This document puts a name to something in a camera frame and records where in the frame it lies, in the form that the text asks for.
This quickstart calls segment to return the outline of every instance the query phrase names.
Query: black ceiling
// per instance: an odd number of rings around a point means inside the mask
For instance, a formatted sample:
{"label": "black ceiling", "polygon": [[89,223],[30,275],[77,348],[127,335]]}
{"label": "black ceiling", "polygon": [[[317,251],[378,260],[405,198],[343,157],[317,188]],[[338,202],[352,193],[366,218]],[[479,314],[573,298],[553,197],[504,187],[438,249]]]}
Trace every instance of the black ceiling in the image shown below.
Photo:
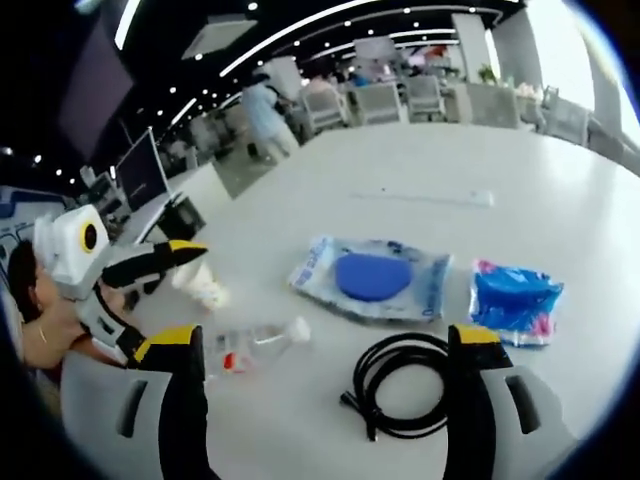
{"label": "black ceiling", "polygon": [[[256,68],[258,60],[268,60],[274,55],[295,55],[298,63],[303,63],[325,50],[326,42],[332,47],[349,43],[366,37],[369,29],[374,30],[375,35],[385,35],[414,30],[414,22],[419,22],[419,29],[453,28],[451,10],[420,11],[420,7],[459,5],[494,9],[499,13],[478,12],[487,27],[496,21],[504,21],[523,7],[505,0],[374,1],[300,28],[220,78],[222,69],[254,45],[304,18],[340,5],[344,0],[258,0],[255,11],[248,11],[248,3],[244,0],[141,0],[121,52],[136,85],[103,138],[106,140],[102,142],[103,147],[106,144],[111,148],[101,148],[96,159],[98,168],[106,165],[107,157],[113,156],[114,151],[126,150],[126,144],[121,142],[122,132],[118,130],[121,129],[119,121],[127,125],[134,137],[148,125],[163,132],[173,116],[194,96],[205,109],[209,109],[214,103],[219,104],[227,94],[236,93],[242,80]],[[403,13],[406,7],[413,7],[411,13]],[[8,59],[3,70],[10,72],[10,81],[8,87],[0,92],[0,145],[10,146],[15,155],[13,158],[0,158],[0,181],[77,192],[81,182],[70,187],[68,179],[71,173],[67,172],[76,172],[77,177],[81,160],[60,135],[53,119],[73,63],[96,20],[96,14],[78,15],[70,1],[11,2],[1,8],[7,10],[1,13],[3,24],[8,26],[3,33],[6,38],[2,39],[4,48],[8,49],[3,55]],[[200,61],[181,60],[183,52],[208,17],[238,13],[258,23],[224,51],[204,55]],[[353,20],[349,27],[343,25],[347,20]],[[450,35],[429,37],[451,38]],[[401,41],[420,38],[405,37]],[[303,39],[300,46],[294,46],[293,42],[299,39]],[[170,93],[171,87],[176,87],[176,93]],[[203,89],[209,91],[206,96],[202,94]],[[216,99],[212,98],[213,93],[217,94]],[[162,116],[157,115],[158,110],[163,111]],[[44,157],[37,166],[33,164],[36,154]],[[62,168],[65,174],[56,177],[54,172],[57,168]]]}

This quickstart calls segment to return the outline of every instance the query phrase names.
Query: coiled cable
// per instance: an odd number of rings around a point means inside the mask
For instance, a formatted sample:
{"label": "coiled cable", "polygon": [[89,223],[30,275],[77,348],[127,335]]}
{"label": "coiled cable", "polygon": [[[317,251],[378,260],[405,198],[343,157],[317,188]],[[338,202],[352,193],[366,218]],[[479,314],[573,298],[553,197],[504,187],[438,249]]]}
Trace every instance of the coiled cable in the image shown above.
{"label": "coiled cable", "polygon": [[[378,430],[402,439],[423,438],[431,435],[447,423],[444,381],[447,351],[447,342],[427,333],[401,333],[386,338],[373,345],[360,357],[353,372],[354,393],[346,391],[340,396],[340,402],[360,414],[366,424],[367,438],[372,442],[378,439]],[[438,373],[443,381],[442,397],[433,410],[421,417],[413,419],[389,417],[378,406],[376,392],[385,378],[407,365],[423,365]]]}

